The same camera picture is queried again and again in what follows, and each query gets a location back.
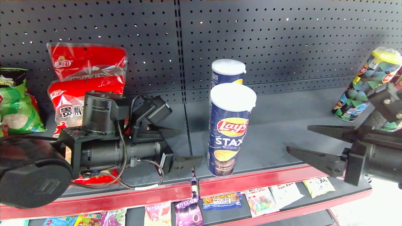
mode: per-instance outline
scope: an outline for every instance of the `blue chip can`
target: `blue chip can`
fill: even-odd
[[[234,82],[243,84],[246,65],[232,59],[219,59],[212,62],[211,88],[221,83]]]
[[[256,93],[242,84],[223,83],[211,89],[207,165],[212,175],[233,174],[256,99]]]

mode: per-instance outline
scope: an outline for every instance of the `floor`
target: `floor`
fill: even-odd
[[[371,186],[371,196],[331,208],[339,226],[402,226],[402,190],[380,179]]]

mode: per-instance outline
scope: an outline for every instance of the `red snack bag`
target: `red snack bag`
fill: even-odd
[[[81,126],[84,95],[89,90],[123,94],[127,69],[124,48],[99,44],[48,43],[47,48],[59,78],[47,90],[57,124],[53,137],[66,127]],[[79,178],[76,183],[108,183],[113,178],[99,175]]]

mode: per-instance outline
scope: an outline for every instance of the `wire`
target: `wire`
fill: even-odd
[[[126,183],[124,183],[124,182],[121,180],[121,178],[119,178],[119,180],[118,180],[119,184],[120,184],[121,186],[125,187],[125,188],[132,189],[132,190],[147,190],[147,189],[152,189],[152,188],[155,188],[155,187],[161,185],[161,184],[163,183],[164,179],[165,179],[165,172],[163,171],[162,167],[161,167],[158,163],[156,163],[156,162],[154,162],[154,161],[151,161],[151,160],[141,159],[140,162],[149,162],[149,163],[154,164],[155,166],[157,166],[157,167],[160,169],[161,174],[162,174],[160,181],[159,181],[157,184],[150,185],[150,186],[133,187],[133,186],[127,185]],[[110,174],[110,173],[100,172],[100,174],[108,175],[108,176],[110,176],[110,177],[112,177],[112,178],[115,178],[115,176],[113,176],[113,175]]]
[[[108,187],[108,186],[114,184],[114,183],[117,181],[120,185],[122,185],[123,187],[128,188],[128,189],[132,189],[132,190],[146,190],[146,189],[155,188],[155,187],[157,187],[157,186],[159,186],[159,185],[161,185],[161,184],[163,183],[163,181],[165,180],[165,172],[163,171],[163,168],[162,168],[158,163],[156,163],[156,162],[154,162],[154,161],[152,161],[152,160],[147,160],[147,159],[140,159],[139,162],[149,162],[149,163],[151,163],[151,164],[154,164],[155,166],[157,166],[157,167],[160,169],[160,172],[161,172],[161,179],[160,179],[160,181],[159,181],[157,184],[150,185],[150,186],[144,186],[144,187],[132,187],[132,186],[129,186],[129,185],[125,184],[125,183],[121,180],[121,175],[123,174],[123,171],[124,171],[124,169],[125,169],[126,162],[127,162],[127,147],[126,147],[126,143],[125,143],[125,141],[124,141],[124,137],[123,137],[123,133],[122,133],[121,127],[120,127],[119,125],[117,125],[117,126],[118,126],[118,128],[119,128],[120,138],[121,138],[122,143],[123,143],[123,166],[122,166],[121,172],[118,174],[118,176],[115,177],[114,175],[112,175],[112,174],[110,174],[110,173],[100,172],[99,174],[108,175],[108,176],[112,177],[113,180],[112,180],[111,182],[105,184],[105,185],[98,185],[98,186],[95,186],[95,185],[83,185],[83,184],[74,183],[74,182],[71,182],[71,183],[70,183],[71,185],[78,186],[78,187],[83,187],[83,188],[89,188],[89,189],[101,189],[101,188]]]
[[[144,95],[142,95],[142,94],[137,95],[137,96],[135,96],[135,97],[133,98],[133,100],[131,101],[130,111],[129,111],[129,114],[128,114],[129,119],[128,119],[127,126],[124,127],[124,132],[126,132],[126,131],[130,128],[130,125],[131,125],[131,123],[132,123],[132,121],[131,121],[131,120],[132,120],[131,114],[134,112],[133,108],[134,108],[135,101],[136,101],[139,97],[144,98]]]
[[[120,139],[123,144],[123,166],[122,166],[120,173],[117,175],[117,177],[114,177],[114,179],[111,182],[109,182],[105,185],[83,185],[83,184],[79,184],[79,183],[75,183],[75,182],[71,182],[70,183],[71,185],[89,188],[89,189],[102,189],[102,188],[106,188],[106,187],[114,184],[121,177],[121,175],[123,174],[124,169],[126,167],[126,163],[127,163],[127,147],[126,147],[126,143],[124,141],[123,132],[121,130],[121,127],[120,127],[118,121],[116,122],[116,125],[117,125],[117,128],[119,129]]]
[[[57,141],[57,138],[51,138],[51,137],[30,136],[30,135],[8,135],[0,138],[0,143],[11,139],[38,139],[38,140]]]

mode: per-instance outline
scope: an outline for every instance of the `gray shelf surface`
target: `gray shelf surface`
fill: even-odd
[[[306,189],[306,187],[302,182],[296,183],[300,193],[303,194],[304,197],[282,208],[281,211],[287,211],[295,208],[302,208],[316,203],[346,197],[348,195],[356,194],[358,192],[371,189],[370,184],[367,183],[367,181],[364,179],[361,179],[358,187],[346,184],[344,183],[344,181],[335,178],[329,178],[329,180],[332,183],[332,185],[334,185],[336,191],[328,192],[327,194],[317,196],[313,199],[311,198],[310,194],[308,193],[308,190]],[[250,208],[247,204],[245,196],[242,197],[241,204],[242,208],[205,211],[202,209],[202,200],[200,200],[199,206],[204,220],[204,225],[209,226],[214,224],[222,224],[225,222],[232,222],[251,218]],[[175,222],[176,218],[174,214],[173,205],[171,206],[171,211],[172,211],[172,222]],[[128,209],[126,225],[138,225],[138,226],[143,225],[144,214],[145,214],[144,207]],[[44,219],[31,220],[29,226],[41,226],[44,221],[45,221]],[[326,226],[331,225],[332,223],[333,223],[332,219],[330,218],[330,216],[327,214],[326,211],[318,211],[316,213],[310,213],[295,218],[289,218],[277,222],[267,223],[264,224],[264,226],[281,226],[281,225]]]
[[[184,105],[181,103],[169,103],[169,106],[172,108],[173,113],[162,121],[159,125],[170,127],[174,129],[180,129],[183,131],[183,134],[167,139],[167,143],[172,148],[175,154],[181,156],[189,156],[189,139],[187,136],[187,125],[185,119],[185,111]],[[46,132],[36,133],[34,135],[38,136],[52,136],[56,124],[54,122],[54,113],[48,113],[45,126],[47,128]],[[122,174],[122,180],[129,185],[136,186],[146,186],[159,182],[160,176],[157,174],[155,167],[150,164],[143,164],[140,167],[129,167],[124,170],[125,172]],[[165,176],[164,184],[181,182],[181,181],[190,181],[192,177],[191,169],[185,172],[180,173],[169,173]],[[122,186],[113,185],[104,189],[85,189],[81,187],[70,187],[61,197],[72,197],[79,195],[89,195],[96,193],[104,193],[110,191],[120,191],[125,190]]]
[[[372,106],[352,123],[339,120],[331,113],[344,90],[332,88],[257,96],[234,174],[300,164],[300,160],[286,152],[286,146],[341,154],[351,144],[308,131],[307,126],[360,125]],[[204,156],[202,165],[196,168],[198,179],[212,177],[206,164],[208,104],[206,100],[185,106],[192,154]]]

